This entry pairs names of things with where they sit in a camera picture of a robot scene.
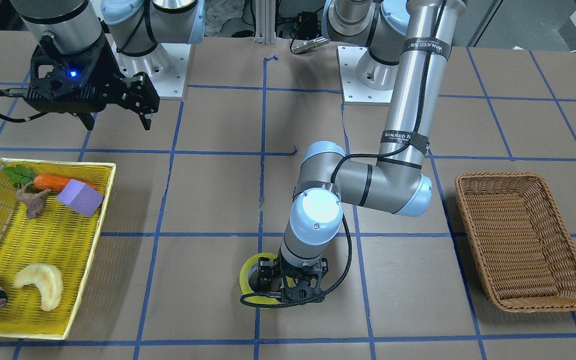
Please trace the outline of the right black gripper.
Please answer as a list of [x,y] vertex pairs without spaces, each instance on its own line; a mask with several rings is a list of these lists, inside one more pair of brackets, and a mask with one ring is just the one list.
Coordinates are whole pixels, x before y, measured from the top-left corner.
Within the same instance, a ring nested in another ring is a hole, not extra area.
[[116,104],[139,113],[144,130],[151,129],[160,96],[148,73],[140,71],[132,77],[122,73],[105,35],[73,54],[61,53],[55,39],[43,35],[30,59],[30,68],[30,84],[23,100],[35,110],[78,113],[91,132],[96,123],[91,113]]

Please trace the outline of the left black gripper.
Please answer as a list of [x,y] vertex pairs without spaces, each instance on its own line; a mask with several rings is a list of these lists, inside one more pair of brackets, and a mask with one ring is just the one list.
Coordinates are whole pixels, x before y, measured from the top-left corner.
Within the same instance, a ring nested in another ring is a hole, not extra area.
[[322,278],[329,271],[328,260],[321,257],[312,265],[294,266],[282,255],[277,259],[260,258],[257,261],[257,291],[278,292],[281,303],[320,303],[325,300],[321,289]]

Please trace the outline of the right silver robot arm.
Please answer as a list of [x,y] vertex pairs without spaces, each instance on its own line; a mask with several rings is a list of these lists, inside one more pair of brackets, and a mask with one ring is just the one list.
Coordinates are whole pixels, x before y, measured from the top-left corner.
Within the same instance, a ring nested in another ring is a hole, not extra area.
[[98,18],[89,0],[13,0],[38,41],[25,89],[10,90],[37,117],[71,114],[87,130],[92,114],[115,104],[150,130],[162,91],[173,78],[165,44],[198,44],[204,37],[203,0],[103,0]]

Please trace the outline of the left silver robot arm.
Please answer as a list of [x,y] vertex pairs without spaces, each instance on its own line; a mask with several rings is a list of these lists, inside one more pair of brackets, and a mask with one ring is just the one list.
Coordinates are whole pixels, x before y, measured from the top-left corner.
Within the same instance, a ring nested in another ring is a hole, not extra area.
[[322,29],[334,41],[365,46],[362,84],[392,88],[378,153],[352,153],[331,141],[311,144],[301,162],[289,220],[272,259],[260,253],[242,267],[240,302],[281,309],[322,302],[322,256],[340,228],[343,203],[418,217],[432,182],[421,173],[458,18],[465,0],[329,0]]

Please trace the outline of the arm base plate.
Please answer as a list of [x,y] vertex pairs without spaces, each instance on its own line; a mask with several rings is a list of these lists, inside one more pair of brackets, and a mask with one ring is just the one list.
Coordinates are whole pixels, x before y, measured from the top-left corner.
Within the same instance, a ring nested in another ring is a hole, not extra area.
[[126,76],[147,73],[162,100],[183,100],[185,97],[193,47],[192,44],[161,43],[150,54],[131,57],[117,53],[116,43],[112,44],[119,70]]
[[391,104],[398,64],[382,64],[367,47],[341,45],[337,48],[343,103],[386,106]]

